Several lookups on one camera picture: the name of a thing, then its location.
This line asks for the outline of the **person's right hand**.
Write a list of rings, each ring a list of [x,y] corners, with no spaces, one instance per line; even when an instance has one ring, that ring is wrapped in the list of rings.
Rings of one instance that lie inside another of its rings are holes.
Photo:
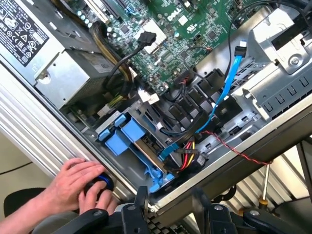
[[[80,192],[78,196],[79,214],[83,214],[91,209],[106,210],[109,215],[115,212],[117,200],[112,191],[106,189],[106,182],[96,182],[85,194]]]

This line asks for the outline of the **person's left hand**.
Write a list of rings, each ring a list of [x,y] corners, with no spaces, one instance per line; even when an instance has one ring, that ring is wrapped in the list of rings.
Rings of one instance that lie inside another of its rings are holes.
[[[52,183],[39,195],[37,203],[48,215],[78,208],[78,194],[105,168],[98,162],[82,158],[68,160]]]

